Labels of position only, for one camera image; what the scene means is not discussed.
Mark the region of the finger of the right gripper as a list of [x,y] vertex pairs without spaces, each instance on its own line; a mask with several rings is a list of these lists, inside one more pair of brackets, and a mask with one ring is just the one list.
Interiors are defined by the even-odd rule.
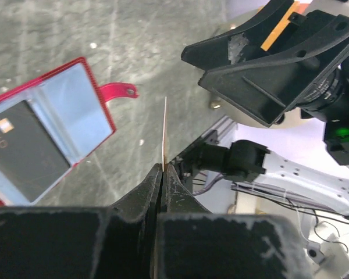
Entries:
[[235,29],[186,46],[181,60],[203,71],[217,71],[269,56],[273,44],[280,42],[283,23],[299,7],[296,1],[269,1]]

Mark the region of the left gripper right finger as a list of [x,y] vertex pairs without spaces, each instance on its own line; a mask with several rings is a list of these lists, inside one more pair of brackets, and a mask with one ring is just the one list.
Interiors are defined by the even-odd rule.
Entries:
[[310,278],[291,221],[271,214],[214,214],[183,187],[173,166],[163,176],[155,278]]

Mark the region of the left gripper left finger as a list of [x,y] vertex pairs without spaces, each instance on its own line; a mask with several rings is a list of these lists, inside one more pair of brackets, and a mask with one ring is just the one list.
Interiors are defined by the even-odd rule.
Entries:
[[110,206],[0,207],[0,278],[150,278],[162,178]]

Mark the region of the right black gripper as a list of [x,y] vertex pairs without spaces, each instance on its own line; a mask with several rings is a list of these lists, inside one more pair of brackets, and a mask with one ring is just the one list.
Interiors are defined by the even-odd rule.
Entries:
[[235,69],[206,71],[198,83],[225,96],[232,93],[226,87],[241,77],[280,106],[278,110],[269,105],[271,112],[285,113],[296,105],[301,118],[325,123],[326,151],[339,165],[349,166],[348,55],[349,17],[338,15],[287,50],[244,62]]

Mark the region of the gold numbered credit card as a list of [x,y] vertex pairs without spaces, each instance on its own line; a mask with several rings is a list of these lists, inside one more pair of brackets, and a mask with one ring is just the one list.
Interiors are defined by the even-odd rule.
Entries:
[[162,127],[162,171],[165,172],[168,165],[168,98],[165,97],[164,110],[163,110],[163,127]]

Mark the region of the red leather card holder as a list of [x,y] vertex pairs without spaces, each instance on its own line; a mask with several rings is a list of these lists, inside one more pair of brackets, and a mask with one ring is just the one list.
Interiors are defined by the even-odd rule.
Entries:
[[137,88],[129,83],[98,85],[84,57],[1,94],[0,113],[26,101],[70,167],[34,202],[28,201],[0,171],[0,206],[37,203],[116,131],[107,103],[115,98],[136,97]]

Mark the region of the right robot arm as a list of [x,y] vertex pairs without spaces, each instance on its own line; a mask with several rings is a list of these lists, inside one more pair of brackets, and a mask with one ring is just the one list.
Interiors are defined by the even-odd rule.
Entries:
[[[186,46],[181,59],[204,73],[199,85],[249,126],[325,124],[327,153],[349,168],[349,1],[270,1],[245,23]],[[239,140],[201,143],[184,158],[240,184],[267,184],[313,200],[349,220],[349,180],[293,163]]]

